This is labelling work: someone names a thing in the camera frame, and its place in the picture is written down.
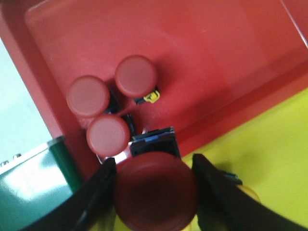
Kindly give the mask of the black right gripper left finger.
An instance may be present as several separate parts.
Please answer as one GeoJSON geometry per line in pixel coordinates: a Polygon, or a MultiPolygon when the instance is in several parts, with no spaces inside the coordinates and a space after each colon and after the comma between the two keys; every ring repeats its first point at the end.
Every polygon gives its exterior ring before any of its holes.
{"type": "Polygon", "coordinates": [[[113,186],[116,162],[108,158],[69,199],[24,231],[112,231],[116,212],[113,186]]]}

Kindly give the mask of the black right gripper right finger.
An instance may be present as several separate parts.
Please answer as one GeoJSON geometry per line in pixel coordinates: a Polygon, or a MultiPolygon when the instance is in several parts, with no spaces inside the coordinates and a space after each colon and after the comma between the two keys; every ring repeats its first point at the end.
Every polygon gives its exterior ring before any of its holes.
{"type": "Polygon", "coordinates": [[[202,231],[304,231],[240,190],[202,154],[192,157],[199,185],[198,225],[202,231]]]}

